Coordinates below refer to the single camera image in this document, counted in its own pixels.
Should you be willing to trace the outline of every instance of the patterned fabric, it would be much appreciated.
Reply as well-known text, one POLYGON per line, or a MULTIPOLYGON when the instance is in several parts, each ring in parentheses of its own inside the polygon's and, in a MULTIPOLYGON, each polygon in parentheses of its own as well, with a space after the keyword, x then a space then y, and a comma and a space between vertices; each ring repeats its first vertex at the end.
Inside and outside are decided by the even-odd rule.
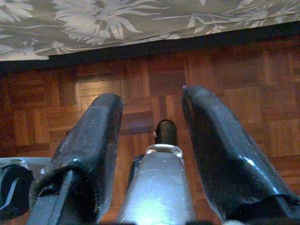
POLYGON ((46 60, 299 19, 299 0, 0 0, 0 60, 46 60))

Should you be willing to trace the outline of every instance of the parquet floor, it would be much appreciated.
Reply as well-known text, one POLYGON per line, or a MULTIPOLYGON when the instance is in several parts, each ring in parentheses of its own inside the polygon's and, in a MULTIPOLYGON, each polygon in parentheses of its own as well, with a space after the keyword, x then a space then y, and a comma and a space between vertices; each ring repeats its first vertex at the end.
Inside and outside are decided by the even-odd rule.
MULTIPOLYGON (((113 199, 104 221, 123 202, 134 156, 154 142, 161 119, 173 120, 184 151, 198 219, 219 224, 193 160, 180 97, 183 85, 214 91, 300 194, 300 37, 162 54, 68 68, 10 73, 0 80, 0 156, 52 156, 96 96, 125 99, 113 199)), ((11 224, 23 224, 27 215, 11 224)))

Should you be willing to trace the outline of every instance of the gray floral cloth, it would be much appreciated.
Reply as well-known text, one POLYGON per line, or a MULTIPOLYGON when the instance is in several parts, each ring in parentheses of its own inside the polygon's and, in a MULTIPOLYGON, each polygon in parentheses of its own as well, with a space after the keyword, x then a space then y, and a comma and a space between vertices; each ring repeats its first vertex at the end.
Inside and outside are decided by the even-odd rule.
POLYGON ((0 60, 46 60, 299 19, 300 0, 0 0, 0 60))

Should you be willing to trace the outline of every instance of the wooden floor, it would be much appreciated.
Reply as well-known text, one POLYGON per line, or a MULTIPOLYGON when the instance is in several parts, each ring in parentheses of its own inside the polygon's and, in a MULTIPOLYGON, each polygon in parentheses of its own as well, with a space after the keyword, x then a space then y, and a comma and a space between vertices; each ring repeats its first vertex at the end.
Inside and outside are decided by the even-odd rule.
POLYGON ((198 219, 219 224, 193 160, 180 105, 185 84, 215 92, 300 194, 300 37, 10 73, 0 80, 0 155, 52 156, 93 99, 114 92, 126 106, 112 204, 103 220, 117 217, 132 159, 154 142, 154 126, 167 118, 179 129, 198 219))

